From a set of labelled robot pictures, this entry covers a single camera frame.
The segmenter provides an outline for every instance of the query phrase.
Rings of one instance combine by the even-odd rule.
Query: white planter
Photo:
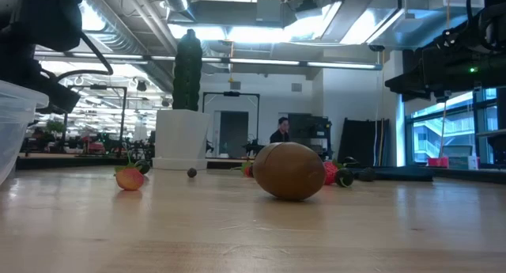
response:
[[[207,169],[206,135],[210,115],[189,110],[157,113],[155,169]]]

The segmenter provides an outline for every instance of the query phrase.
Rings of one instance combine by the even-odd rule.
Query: wooden table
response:
[[[504,272],[506,187],[455,180],[325,186],[273,199],[238,172],[18,172],[0,188],[0,271]]]

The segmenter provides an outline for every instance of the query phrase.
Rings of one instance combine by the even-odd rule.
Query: plastic container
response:
[[[0,184],[16,163],[26,127],[36,108],[49,104],[47,95],[0,81]]]

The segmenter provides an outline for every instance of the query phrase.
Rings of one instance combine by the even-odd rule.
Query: door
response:
[[[230,158],[246,156],[243,145],[247,144],[247,112],[221,112],[220,154]]]

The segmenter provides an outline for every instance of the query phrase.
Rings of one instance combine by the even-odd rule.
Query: man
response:
[[[288,118],[281,117],[278,120],[278,130],[275,131],[270,136],[270,143],[273,142],[289,142],[290,137],[288,136],[288,129],[290,128],[290,125],[288,123]]]

